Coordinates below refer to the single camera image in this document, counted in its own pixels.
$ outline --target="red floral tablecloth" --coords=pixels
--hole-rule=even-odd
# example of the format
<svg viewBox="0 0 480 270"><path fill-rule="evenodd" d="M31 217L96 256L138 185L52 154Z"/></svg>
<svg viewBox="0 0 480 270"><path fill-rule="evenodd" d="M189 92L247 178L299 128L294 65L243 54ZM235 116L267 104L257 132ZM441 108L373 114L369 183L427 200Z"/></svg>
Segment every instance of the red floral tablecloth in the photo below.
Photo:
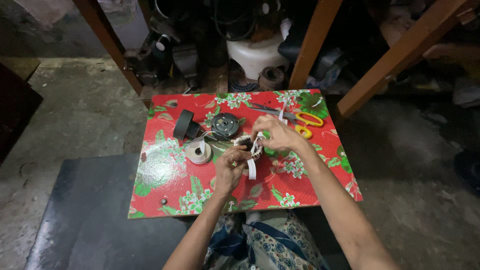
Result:
<svg viewBox="0 0 480 270"><path fill-rule="evenodd" d="M229 112L240 121L238 136L250 134L258 116L251 102L281 109L288 100L290 112L305 111L322 118L322 127L308 126L309 139L318 155L356 200L362 200L352 169L318 89L274 92L157 95L148 115L142 153L133 188L128 217L150 218L198 214L215 191L215 161L231 142L210 141L213 158L205 164L185 156L182 141L173 138L175 122L183 109L195 113L193 120L210 130L212 118ZM244 172L224 211L293 208L318 205L303 163L293 152L265 149L256 161L257 179Z"/></svg>

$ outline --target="tape roll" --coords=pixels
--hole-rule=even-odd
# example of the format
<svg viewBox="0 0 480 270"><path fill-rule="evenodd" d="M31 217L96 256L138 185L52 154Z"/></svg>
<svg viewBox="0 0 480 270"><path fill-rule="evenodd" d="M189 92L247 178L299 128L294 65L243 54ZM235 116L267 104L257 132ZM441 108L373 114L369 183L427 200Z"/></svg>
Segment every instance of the tape roll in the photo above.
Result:
<svg viewBox="0 0 480 270"><path fill-rule="evenodd" d="M205 151L202 152L202 145L204 144ZM205 141L197 141L197 142L192 142L188 145L187 149L185 150L187 158L195 163L195 164L204 164L206 163L209 159L210 156L212 155L212 149L210 148L210 145L205 143Z"/></svg>

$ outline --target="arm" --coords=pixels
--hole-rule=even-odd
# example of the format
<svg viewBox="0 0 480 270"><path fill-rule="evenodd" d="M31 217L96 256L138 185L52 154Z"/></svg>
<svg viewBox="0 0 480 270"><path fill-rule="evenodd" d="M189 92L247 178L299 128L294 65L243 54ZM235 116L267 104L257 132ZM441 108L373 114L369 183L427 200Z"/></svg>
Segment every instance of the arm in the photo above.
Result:
<svg viewBox="0 0 480 270"><path fill-rule="evenodd" d="M246 146L230 147L216 160L216 189L163 269L200 269L202 267L218 217L228 197L239 183L242 171L246 167L244 161L252 158L250 152L242 151L246 148ZM234 161L239 164L237 167L232 165Z"/></svg>
<svg viewBox="0 0 480 270"><path fill-rule="evenodd" d="M358 204L328 169L310 142L273 116L260 116L252 129L270 132L261 143L275 150L297 153L308 172L313 189L353 270L399 269L378 239Z"/></svg>

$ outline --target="hand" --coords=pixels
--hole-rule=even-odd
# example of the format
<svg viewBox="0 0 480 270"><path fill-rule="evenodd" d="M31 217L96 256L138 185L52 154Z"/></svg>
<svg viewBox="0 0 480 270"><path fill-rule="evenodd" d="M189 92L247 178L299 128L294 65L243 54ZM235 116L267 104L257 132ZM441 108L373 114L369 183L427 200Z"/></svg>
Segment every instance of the hand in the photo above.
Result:
<svg viewBox="0 0 480 270"><path fill-rule="evenodd" d="M252 153L243 151L247 146L233 146L225 150L223 155L216 159L216 184L215 193L230 195L238 186L243 169L247 167L247 160L252 158Z"/></svg>
<svg viewBox="0 0 480 270"><path fill-rule="evenodd" d="M259 144L273 150L297 152L305 142L309 145L302 135L273 115L267 114L257 118L252 128L252 142L257 138L257 134L264 130L270 133L270 139L263 139Z"/></svg>

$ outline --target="yellow scissors handle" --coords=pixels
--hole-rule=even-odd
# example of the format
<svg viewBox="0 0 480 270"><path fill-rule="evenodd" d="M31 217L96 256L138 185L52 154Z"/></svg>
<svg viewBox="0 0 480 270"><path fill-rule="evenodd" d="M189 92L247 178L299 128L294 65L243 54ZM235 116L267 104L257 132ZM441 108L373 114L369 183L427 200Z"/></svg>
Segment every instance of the yellow scissors handle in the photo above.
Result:
<svg viewBox="0 0 480 270"><path fill-rule="evenodd" d="M304 126L296 125L296 126L295 126L295 130L296 130L300 135L302 135L302 131L303 131L303 137L304 137L305 139L309 139L309 138L312 136L312 132L311 132L308 128L304 127Z"/></svg>
<svg viewBox="0 0 480 270"><path fill-rule="evenodd" d="M310 117L313 117L315 120L318 121L317 122L313 122L313 121L310 121L310 120L307 120L307 119L304 119L301 117L301 115L308 115ZM298 120L304 122L305 124L307 125L312 125L312 126L323 126L324 125L324 121L320 118L318 118L316 115L313 115L311 113L308 113L308 112L304 112L304 111L301 111L301 112L297 112L297 114L295 114L295 116L298 118Z"/></svg>

